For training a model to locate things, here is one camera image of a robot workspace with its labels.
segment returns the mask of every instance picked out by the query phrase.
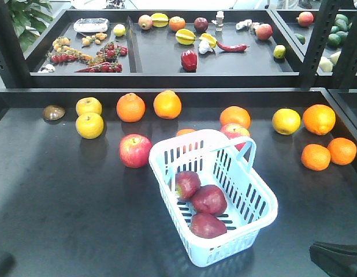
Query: basket handle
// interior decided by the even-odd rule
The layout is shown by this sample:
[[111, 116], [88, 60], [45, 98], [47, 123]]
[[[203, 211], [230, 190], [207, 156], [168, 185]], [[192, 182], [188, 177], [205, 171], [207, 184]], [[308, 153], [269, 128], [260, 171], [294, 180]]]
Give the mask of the basket handle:
[[172, 193], [175, 193], [176, 191], [176, 180], [175, 180], [175, 170], [177, 168], [177, 164], [179, 163], [179, 161], [182, 158], [185, 159], [189, 159], [191, 157], [197, 157], [197, 156], [205, 156], [206, 153], [208, 152], [217, 152], [219, 150], [222, 150], [224, 148], [227, 147], [231, 147], [231, 146], [235, 146], [238, 145], [240, 143], [245, 143], [244, 146], [242, 147], [242, 149], [239, 151], [239, 153], [236, 155], [236, 160], [238, 162], [240, 162], [241, 165], [243, 165], [244, 163], [246, 163], [246, 160], [244, 159], [244, 162], [241, 160], [245, 153], [250, 149], [250, 154], [249, 154], [249, 158], [248, 158], [248, 162], [246, 163], [246, 167], [245, 170], [247, 173], [249, 173], [253, 167], [253, 162], [254, 162], [254, 157], [255, 157], [255, 151], [256, 151], [256, 143], [255, 141], [248, 137], [248, 136], [241, 136], [241, 137], [235, 137], [232, 138], [230, 140], [223, 140], [223, 142], [221, 142], [221, 144], [218, 146], [213, 146], [210, 145], [208, 147], [203, 147], [201, 149], [197, 149], [194, 151], [190, 151], [188, 153], [185, 153], [182, 157], [176, 159], [173, 161], [173, 163], [171, 164], [170, 168], [169, 168], [169, 172], [167, 174], [167, 177], [169, 177], [169, 180], [171, 180], [171, 191]]

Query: red chili pepper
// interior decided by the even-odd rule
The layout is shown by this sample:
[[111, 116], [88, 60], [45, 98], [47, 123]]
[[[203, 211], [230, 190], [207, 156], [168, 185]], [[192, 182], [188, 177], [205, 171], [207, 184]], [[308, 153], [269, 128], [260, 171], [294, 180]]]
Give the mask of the red chili pepper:
[[186, 71], [196, 70], [198, 64], [198, 56], [192, 50], [185, 51], [181, 54], [181, 65]]
[[99, 67], [101, 67], [103, 65], [108, 65], [109, 66], [110, 63], [109, 62], [103, 62], [103, 63], [100, 63], [99, 65], [90, 66], [89, 68], [80, 69], [80, 70], [77, 70], [75, 72], [76, 73], [78, 73], [78, 72], [90, 72], [91, 69], [99, 68]]
[[219, 41], [217, 41], [217, 46], [226, 52], [244, 52], [245, 49], [249, 47], [243, 43], [238, 45], [226, 46], [220, 43]]

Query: black tray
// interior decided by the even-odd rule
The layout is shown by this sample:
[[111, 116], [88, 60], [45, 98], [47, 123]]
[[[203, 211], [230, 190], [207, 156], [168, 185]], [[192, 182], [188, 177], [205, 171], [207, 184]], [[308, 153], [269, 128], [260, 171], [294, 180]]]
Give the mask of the black tray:
[[[74, 276], [301, 276], [326, 277], [310, 261], [315, 241], [357, 244], [357, 158], [325, 171], [306, 169], [300, 154], [308, 143], [333, 137], [357, 143], [357, 130], [323, 88], [174, 89], [183, 112], [159, 119], [152, 109], [160, 89], [30, 89], [0, 91], [0, 250], [14, 255], [11, 277]], [[122, 123], [117, 99], [135, 92], [147, 112], [137, 123]], [[106, 131], [94, 140], [75, 129], [76, 102], [97, 97]], [[326, 136], [300, 128], [277, 134], [273, 113], [290, 107], [300, 114], [312, 104], [330, 105], [337, 123]], [[63, 119], [42, 120], [48, 104], [66, 108]], [[140, 133], [153, 143], [178, 129], [219, 129], [227, 106], [245, 107], [257, 143], [254, 169], [276, 194], [274, 223], [262, 229], [250, 249], [207, 268], [194, 266], [159, 194], [149, 166], [124, 167], [120, 139]]]
[[[210, 22], [208, 33], [214, 35], [223, 44], [245, 43], [250, 46], [244, 53], [225, 53], [218, 47], [214, 53], [198, 54], [198, 69], [187, 73], [181, 66], [182, 52], [193, 49], [198, 52], [199, 42], [184, 46], [176, 41], [175, 33], [168, 26], [153, 27], [143, 31], [137, 25], [142, 14], [163, 12], [168, 17], [185, 18], [186, 28], [194, 31], [194, 20], [201, 16]], [[69, 87], [69, 88], [151, 88], [151, 87], [294, 87], [298, 84], [302, 54], [295, 47], [289, 36], [281, 33], [281, 25], [269, 10], [226, 10], [224, 11], [224, 29], [215, 31], [215, 10], [64, 10], [48, 27], [28, 51], [26, 62], [31, 72], [33, 87]], [[127, 26], [127, 34], [117, 38], [118, 43], [129, 48], [127, 57], [122, 57], [122, 73], [74, 73], [85, 68], [80, 62], [56, 65], [56, 72], [37, 73], [45, 64], [46, 54], [52, 51], [51, 44], [58, 36], [71, 38], [71, 47], [82, 50], [93, 57], [101, 46], [93, 44], [81, 48], [80, 34], [73, 30], [73, 23], [79, 18], [104, 17], [109, 19], [108, 38], [116, 37], [111, 31], [117, 23]], [[245, 19], [269, 23], [273, 27], [273, 36], [262, 42], [248, 31], [237, 31], [235, 24]], [[278, 62], [273, 58], [277, 44], [287, 47], [286, 59]]]
[[[308, 11], [311, 12], [315, 16], [315, 18], [317, 16], [317, 13], [319, 12], [318, 10], [308, 10]], [[301, 27], [296, 21], [296, 17], [301, 12], [302, 12], [301, 10], [273, 10], [273, 13], [278, 18], [281, 25], [285, 28], [285, 31], [290, 34], [292, 40], [297, 45], [297, 48], [303, 53], [303, 55], [305, 55], [313, 31], [314, 23], [312, 23], [311, 26], [309, 27]], [[346, 15], [351, 20], [355, 15], [356, 10], [339, 10], [338, 13], [342, 13]], [[294, 35], [295, 33], [300, 33], [301, 35], [303, 35], [306, 38], [306, 43], [301, 44], [296, 38], [296, 36]], [[340, 50], [341, 47], [333, 48], [326, 45], [322, 55], [329, 58], [332, 54]], [[318, 74], [318, 78], [315, 83], [316, 86], [321, 86], [325, 88], [332, 87], [331, 72], [323, 72], [320, 68], [318, 68], [317, 74]], [[357, 74], [352, 84], [352, 88], [357, 88]]]

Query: plastic basket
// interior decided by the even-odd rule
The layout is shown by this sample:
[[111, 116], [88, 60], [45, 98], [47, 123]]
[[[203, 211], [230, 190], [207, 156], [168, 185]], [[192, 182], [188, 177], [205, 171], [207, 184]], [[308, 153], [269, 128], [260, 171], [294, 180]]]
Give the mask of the plastic basket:
[[[241, 151], [235, 145], [245, 143]], [[199, 130], [156, 143], [149, 156], [150, 166], [172, 221], [190, 260], [206, 267], [253, 245], [259, 230], [277, 216], [277, 199], [252, 168], [254, 140], [229, 140], [217, 130]], [[183, 170], [196, 171], [202, 185], [215, 184], [226, 196], [228, 207], [218, 216], [226, 234], [205, 239], [194, 235], [189, 225], [195, 214], [190, 202], [178, 201], [174, 176]]]

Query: shelf post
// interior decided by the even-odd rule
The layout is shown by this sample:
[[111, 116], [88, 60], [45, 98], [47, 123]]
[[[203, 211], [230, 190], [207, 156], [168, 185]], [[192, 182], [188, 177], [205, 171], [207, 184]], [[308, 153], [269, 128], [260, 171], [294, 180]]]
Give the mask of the shelf post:
[[301, 88], [311, 88], [316, 80], [319, 60], [322, 57], [326, 42], [334, 25], [336, 14], [343, 0], [323, 0], [317, 13], [306, 54], [299, 71]]
[[6, 88], [31, 87], [29, 69], [4, 0], [0, 0], [0, 76]]
[[341, 54], [333, 69], [332, 83], [335, 88], [351, 88], [357, 74], [357, 12], [349, 30]]

